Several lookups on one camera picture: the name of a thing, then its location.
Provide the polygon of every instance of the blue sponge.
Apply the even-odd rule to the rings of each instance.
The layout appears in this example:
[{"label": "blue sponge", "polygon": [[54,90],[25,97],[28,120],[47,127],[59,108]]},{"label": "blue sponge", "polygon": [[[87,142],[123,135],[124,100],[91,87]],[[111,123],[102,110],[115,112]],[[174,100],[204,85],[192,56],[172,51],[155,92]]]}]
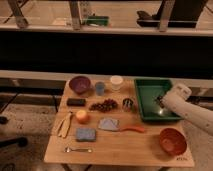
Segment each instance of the blue sponge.
[{"label": "blue sponge", "polygon": [[93,142],[96,139],[96,131],[93,128],[77,128],[75,137],[80,142]]}]

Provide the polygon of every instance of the spoon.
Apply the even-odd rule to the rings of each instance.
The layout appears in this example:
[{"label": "spoon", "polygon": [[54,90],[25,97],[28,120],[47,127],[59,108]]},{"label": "spoon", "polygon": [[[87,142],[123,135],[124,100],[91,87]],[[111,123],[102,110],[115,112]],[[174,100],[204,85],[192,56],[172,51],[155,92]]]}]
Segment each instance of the spoon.
[{"label": "spoon", "polygon": [[65,149],[64,149],[64,152],[66,152],[66,153],[70,153],[72,151],[92,153],[92,149],[91,148],[71,148],[71,147],[65,147]]}]

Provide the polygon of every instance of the red grapes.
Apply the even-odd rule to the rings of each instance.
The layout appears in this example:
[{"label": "red grapes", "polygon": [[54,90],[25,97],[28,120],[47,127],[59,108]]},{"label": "red grapes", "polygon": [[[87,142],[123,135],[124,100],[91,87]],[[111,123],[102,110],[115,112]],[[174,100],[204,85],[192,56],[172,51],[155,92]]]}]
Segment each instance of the red grapes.
[{"label": "red grapes", "polygon": [[90,106],[89,110],[98,110],[100,112],[108,112],[112,109],[116,109],[118,103],[113,99],[104,100],[103,103],[94,103]]}]

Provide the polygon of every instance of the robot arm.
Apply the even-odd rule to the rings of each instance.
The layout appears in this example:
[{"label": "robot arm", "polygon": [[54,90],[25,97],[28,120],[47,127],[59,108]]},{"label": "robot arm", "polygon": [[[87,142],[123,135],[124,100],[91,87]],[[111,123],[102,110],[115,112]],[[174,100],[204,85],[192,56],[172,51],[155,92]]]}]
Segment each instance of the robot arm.
[{"label": "robot arm", "polygon": [[160,99],[160,104],[213,135],[213,111],[186,102],[190,95],[188,87],[177,84]]}]

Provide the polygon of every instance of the black wall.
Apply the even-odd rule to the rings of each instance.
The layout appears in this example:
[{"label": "black wall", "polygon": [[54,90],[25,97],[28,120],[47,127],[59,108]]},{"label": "black wall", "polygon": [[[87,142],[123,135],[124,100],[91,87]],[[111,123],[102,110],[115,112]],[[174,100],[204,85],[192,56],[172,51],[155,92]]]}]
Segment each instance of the black wall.
[{"label": "black wall", "polygon": [[2,31],[0,69],[211,79],[213,38]]}]

